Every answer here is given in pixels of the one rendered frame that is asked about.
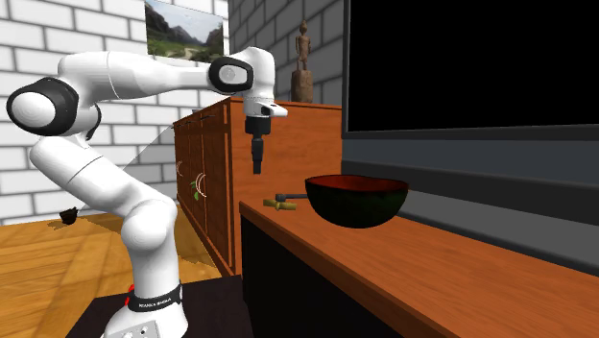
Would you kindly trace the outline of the yellow and grey tool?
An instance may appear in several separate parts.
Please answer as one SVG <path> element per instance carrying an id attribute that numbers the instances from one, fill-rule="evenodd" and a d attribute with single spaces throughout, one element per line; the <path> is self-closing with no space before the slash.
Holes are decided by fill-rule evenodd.
<path id="1" fill-rule="evenodd" d="M 273 199 L 265 199 L 263 205 L 273 207 L 275 210 L 295 210 L 297 205 L 293 200 L 307 198 L 306 194 L 276 194 Z"/>

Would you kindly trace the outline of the brown wooden figure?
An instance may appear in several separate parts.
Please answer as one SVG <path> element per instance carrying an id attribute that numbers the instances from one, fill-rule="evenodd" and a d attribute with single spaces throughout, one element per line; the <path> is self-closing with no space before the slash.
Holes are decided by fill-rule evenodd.
<path id="1" fill-rule="evenodd" d="M 299 35 L 295 39 L 297 53 L 296 69 L 292 72 L 291 97 L 294 102 L 313 102 L 313 76 L 307 69 L 308 56 L 311 53 L 311 40 L 306 35 L 307 21 L 303 19 L 299 25 Z"/>

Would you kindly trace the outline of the landscape wall picture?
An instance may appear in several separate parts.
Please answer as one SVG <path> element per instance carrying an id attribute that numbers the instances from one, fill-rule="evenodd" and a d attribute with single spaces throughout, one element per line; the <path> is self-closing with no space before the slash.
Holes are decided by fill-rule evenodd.
<path id="1" fill-rule="evenodd" d="M 225 54 L 223 18 L 211 13 L 145 1 L 147 52 L 178 60 L 212 62 Z"/>

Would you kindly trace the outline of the dark bowl with red inside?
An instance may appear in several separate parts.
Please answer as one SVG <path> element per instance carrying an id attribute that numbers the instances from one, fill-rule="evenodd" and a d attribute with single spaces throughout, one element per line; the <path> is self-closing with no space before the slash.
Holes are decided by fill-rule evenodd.
<path id="1" fill-rule="evenodd" d="M 314 211 L 326 221 L 350 229 L 367 229 L 394 218 L 409 185 L 404 181 L 358 175 L 323 175 L 305 180 Z"/>

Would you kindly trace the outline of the brown wooden sideboard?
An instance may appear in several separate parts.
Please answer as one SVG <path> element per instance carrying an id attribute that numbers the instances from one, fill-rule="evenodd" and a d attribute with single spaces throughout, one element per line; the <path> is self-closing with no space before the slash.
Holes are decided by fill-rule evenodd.
<path id="1" fill-rule="evenodd" d="M 244 104 L 230 97 L 195 109 L 172 126 L 177 199 L 224 277 L 242 271 L 239 204 L 261 205 L 275 194 L 302 194 L 305 179 L 338 174 L 342 109 L 285 102 L 288 114 L 271 121 L 255 173 Z"/>

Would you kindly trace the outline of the black television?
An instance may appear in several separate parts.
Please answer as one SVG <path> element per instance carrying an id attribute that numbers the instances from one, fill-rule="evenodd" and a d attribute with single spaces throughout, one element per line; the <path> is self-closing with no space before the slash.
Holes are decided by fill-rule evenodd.
<path id="1" fill-rule="evenodd" d="M 599 140 L 599 0 L 344 0 L 345 138 Z"/>

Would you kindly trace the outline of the dark robot stand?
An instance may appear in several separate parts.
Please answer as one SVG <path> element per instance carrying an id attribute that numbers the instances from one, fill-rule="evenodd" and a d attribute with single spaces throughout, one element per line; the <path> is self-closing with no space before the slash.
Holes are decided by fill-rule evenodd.
<path id="1" fill-rule="evenodd" d="M 185 283 L 183 309 L 188 329 L 182 338 L 254 338 L 240 276 Z M 99 338 L 126 295 L 94 299 L 65 338 Z"/>

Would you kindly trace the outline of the wooden top black table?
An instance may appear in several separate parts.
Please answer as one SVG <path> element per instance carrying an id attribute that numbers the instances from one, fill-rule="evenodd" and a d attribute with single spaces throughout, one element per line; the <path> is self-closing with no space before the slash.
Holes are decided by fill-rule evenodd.
<path id="1" fill-rule="evenodd" d="M 599 278 L 395 217 L 332 225 L 310 207 L 240 214 L 406 337 L 599 338 Z"/>

